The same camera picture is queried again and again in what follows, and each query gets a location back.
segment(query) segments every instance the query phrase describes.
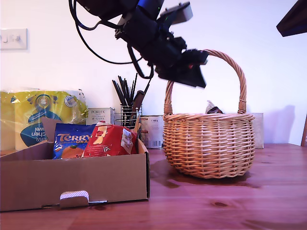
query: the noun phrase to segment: black cable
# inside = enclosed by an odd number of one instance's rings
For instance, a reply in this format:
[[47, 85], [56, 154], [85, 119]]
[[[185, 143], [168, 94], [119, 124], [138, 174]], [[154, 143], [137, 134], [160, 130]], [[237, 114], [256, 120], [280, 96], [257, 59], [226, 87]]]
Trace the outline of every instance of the black cable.
[[131, 57], [131, 60], [132, 60], [132, 62], [134, 64], [134, 67], [135, 67], [136, 71], [138, 72], [139, 76], [141, 78], [144, 78], [144, 79], [151, 79], [151, 78], [153, 78], [153, 76], [154, 76], [154, 65], [152, 63], [148, 62], [148, 65], [150, 66], [151, 70], [150, 70], [150, 75], [148, 77], [145, 77], [145, 75], [143, 74], [143, 72], [141, 70], [141, 67], [138, 64], [137, 59], [135, 58], [132, 46], [127, 44], [127, 48], [128, 48], [128, 52], [129, 52], [129, 55]]
[[[70, 4], [70, 9], [71, 9], [71, 14], [72, 14], [72, 16], [73, 16], [73, 11], [74, 11], [74, 10], [71, 8], [71, 7], [72, 7], [71, 1], [72, 1], [72, 0], [69, 0], [69, 4]], [[107, 63], [116, 64], [116, 65], [126, 65], [126, 64], [132, 64], [132, 63], [133, 63], [132, 61], [130, 61], [130, 62], [114, 62], [114, 61], [109, 61], [109, 60], [107, 60], [107, 59], [101, 57], [100, 55], [98, 55], [95, 51], [93, 51], [93, 50], [89, 47], [89, 45], [88, 45], [87, 42], [85, 41], [85, 39], [84, 39], [84, 37], [82, 36], [81, 31], [80, 31], [80, 29], [79, 29], [78, 23], [77, 23], [76, 21], [75, 21], [75, 24], [76, 24], [76, 29], [77, 29], [77, 32], [78, 32], [78, 34], [79, 34], [81, 40], [83, 41], [83, 43], [85, 44], [85, 46], [86, 46], [96, 57], [98, 57], [99, 59], [101, 59], [101, 60], [103, 60], [103, 61], [105, 61], [105, 62], [107, 62]]]
[[119, 25], [116, 25], [114, 23], [111, 23], [109, 21], [104, 21], [104, 20], [100, 20], [99, 22], [97, 22], [97, 24], [94, 27], [87, 27], [79, 21], [79, 19], [77, 17], [76, 6], [77, 6], [77, 0], [69, 0], [69, 9], [71, 11], [71, 15], [72, 15], [73, 19], [75, 20], [75, 22], [78, 24], [78, 26], [80, 26], [84, 30], [89, 30], [89, 31], [94, 30], [100, 24], [108, 26], [108, 27], [113, 28], [113, 29], [120, 29], [121, 28], [121, 26], [119, 26]]

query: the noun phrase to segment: wall plate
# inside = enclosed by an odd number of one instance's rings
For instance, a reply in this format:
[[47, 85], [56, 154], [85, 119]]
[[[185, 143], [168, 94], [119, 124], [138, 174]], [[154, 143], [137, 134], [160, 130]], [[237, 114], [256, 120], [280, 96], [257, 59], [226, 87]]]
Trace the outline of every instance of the wall plate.
[[1, 29], [1, 50], [27, 49], [27, 29]]

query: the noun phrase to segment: wicker weave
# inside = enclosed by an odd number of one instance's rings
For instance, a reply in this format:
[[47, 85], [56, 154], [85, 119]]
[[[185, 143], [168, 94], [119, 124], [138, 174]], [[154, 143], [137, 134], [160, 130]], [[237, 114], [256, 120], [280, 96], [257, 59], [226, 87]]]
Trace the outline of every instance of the wicker weave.
[[228, 55], [205, 50], [231, 65], [240, 80], [238, 114], [173, 114], [173, 82], [168, 82], [164, 105], [164, 150], [168, 162], [184, 174], [200, 178], [243, 175], [255, 152], [253, 115], [246, 114], [246, 80]]

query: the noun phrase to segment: basket handle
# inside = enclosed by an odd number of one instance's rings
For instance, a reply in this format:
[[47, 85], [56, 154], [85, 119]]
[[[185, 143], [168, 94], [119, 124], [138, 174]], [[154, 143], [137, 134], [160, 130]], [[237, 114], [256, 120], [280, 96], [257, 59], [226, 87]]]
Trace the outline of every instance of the basket handle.
[[[221, 58], [225, 60], [232, 68], [236, 71], [239, 80], [240, 80], [240, 100], [239, 100], [239, 110], [238, 114], [245, 114], [246, 113], [246, 79], [241, 67], [227, 54], [224, 54], [220, 51], [205, 49], [209, 55]], [[173, 90], [173, 81], [169, 81], [166, 86], [165, 92], [165, 101], [164, 101], [164, 116], [172, 115], [173, 114], [173, 107], [172, 107], [172, 90]]]

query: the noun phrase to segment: red packaging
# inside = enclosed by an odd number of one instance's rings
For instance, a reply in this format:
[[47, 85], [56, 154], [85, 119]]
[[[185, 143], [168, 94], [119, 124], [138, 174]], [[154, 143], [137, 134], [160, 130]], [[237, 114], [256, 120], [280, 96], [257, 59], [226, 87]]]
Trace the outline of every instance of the red packaging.
[[137, 154], [137, 134], [116, 125], [97, 123], [84, 150], [83, 157], [104, 157]]

